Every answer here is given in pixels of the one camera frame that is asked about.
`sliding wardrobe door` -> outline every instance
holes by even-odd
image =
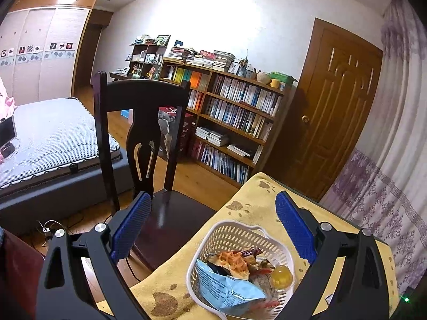
[[[74,63],[89,9],[58,8],[46,38],[38,100],[70,97]]]
[[[13,96],[15,55],[27,14],[27,10],[8,13],[0,25],[0,77],[8,96]]]
[[[55,8],[30,10],[16,52],[13,97],[18,105],[38,101],[41,60]]]

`stack of books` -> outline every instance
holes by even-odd
[[[204,58],[203,66],[208,69],[212,69],[214,67],[215,60]]]
[[[230,144],[227,149],[231,150],[237,155],[240,155],[241,157],[252,158],[254,156],[254,152],[252,152],[252,150],[249,150],[248,148],[242,147],[240,145]]]
[[[195,57],[195,55],[189,54],[187,56],[187,59],[185,60],[185,63],[188,63],[190,65],[194,65],[194,57]]]
[[[219,173],[230,177],[240,184],[244,184],[248,179],[248,166],[237,162],[229,155],[220,152],[203,141],[196,140],[191,155],[200,162],[203,162]]]
[[[255,164],[258,162],[261,153],[263,152],[263,146],[259,145],[257,151],[255,152],[254,159],[252,160]]]
[[[228,71],[231,62],[236,59],[234,55],[225,51],[215,50],[213,53],[215,54],[213,69],[217,71]]]
[[[276,115],[282,100],[282,96],[273,91],[220,74],[216,75],[212,93],[236,102],[244,102],[272,117]]]
[[[213,68],[215,63],[215,54],[206,50],[201,50],[200,55],[203,56],[203,67]]]
[[[208,142],[212,143],[213,145],[216,145],[217,147],[222,147],[223,145],[228,143],[228,136],[227,135],[221,135],[218,132],[211,131],[209,133]]]
[[[180,61],[182,63],[185,63],[187,60],[187,57],[193,53],[192,50],[186,49],[183,47],[172,47],[169,54],[166,55],[163,59],[165,60],[172,60],[172,61]]]
[[[183,80],[190,81],[191,88],[205,90],[208,86],[209,76],[205,73],[182,69],[178,66],[170,66],[167,78],[179,84]]]
[[[200,137],[201,139],[207,139],[209,133],[211,133],[211,131],[205,127],[196,127],[196,136]]]
[[[219,98],[210,98],[204,113],[263,141],[267,140],[273,126],[273,123],[267,123],[261,115]]]
[[[193,65],[203,67],[204,57],[203,55],[196,54],[194,55]]]

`chair seat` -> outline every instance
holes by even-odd
[[[151,270],[181,249],[216,212],[178,191],[161,190],[132,251]]]

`purple floral curtain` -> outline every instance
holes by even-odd
[[[371,112],[320,204],[391,247],[402,294],[427,268],[427,37],[407,0],[391,2],[382,40]]]

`pink clothing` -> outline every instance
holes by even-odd
[[[0,77],[0,120],[12,116],[15,109],[15,99],[7,96],[6,88],[4,87],[3,81]],[[0,163],[2,161],[3,155],[0,154]]]

